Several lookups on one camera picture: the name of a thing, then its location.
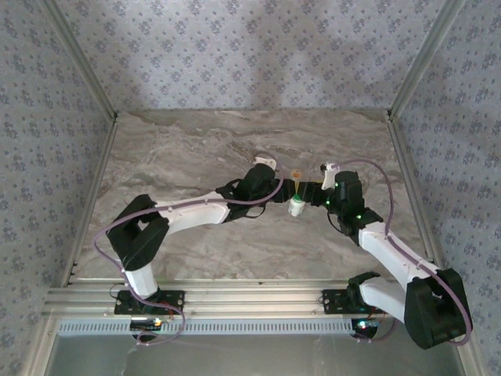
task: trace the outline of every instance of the mounting plate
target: mounting plate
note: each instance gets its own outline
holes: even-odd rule
[[[326,315],[383,313],[383,311],[376,307],[355,306],[351,303],[348,292],[345,289],[322,290],[320,301],[323,304],[323,312]]]
[[[167,303],[180,310],[183,309],[185,304],[185,292],[176,290],[159,290],[152,297],[148,298],[151,302]],[[164,308],[157,308],[144,305],[132,296],[129,290],[119,291],[117,294],[117,302],[115,303],[115,315],[154,315],[154,316],[167,316],[178,315],[178,313],[171,311],[167,312]]]

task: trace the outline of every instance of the blue floral wallpaper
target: blue floral wallpaper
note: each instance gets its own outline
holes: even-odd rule
[[[469,1],[402,116],[445,260],[464,278],[492,374],[501,374],[501,4]]]
[[[59,0],[117,110],[389,108],[443,0]]]
[[[0,2],[0,374],[59,283],[110,126],[36,1]]]

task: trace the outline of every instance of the wall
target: wall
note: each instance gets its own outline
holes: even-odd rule
[[[501,374],[500,35],[499,2],[467,2],[400,118],[492,374]]]
[[[59,0],[118,110],[389,108],[443,0]]]
[[[0,2],[0,374],[17,374],[110,122],[36,1]]]

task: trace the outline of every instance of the small white bottle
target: small white bottle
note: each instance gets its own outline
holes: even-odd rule
[[[297,217],[303,212],[305,205],[306,203],[296,193],[289,200],[289,214],[292,215],[293,217]]]

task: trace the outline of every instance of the white cable tray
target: white cable tray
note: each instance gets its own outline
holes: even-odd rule
[[[58,334],[96,335],[131,334],[130,319],[62,320]],[[158,334],[174,334],[180,320],[163,323]],[[184,335],[232,335],[232,334],[352,334],[350,319],[245,319],[245,320],[187,320]]]

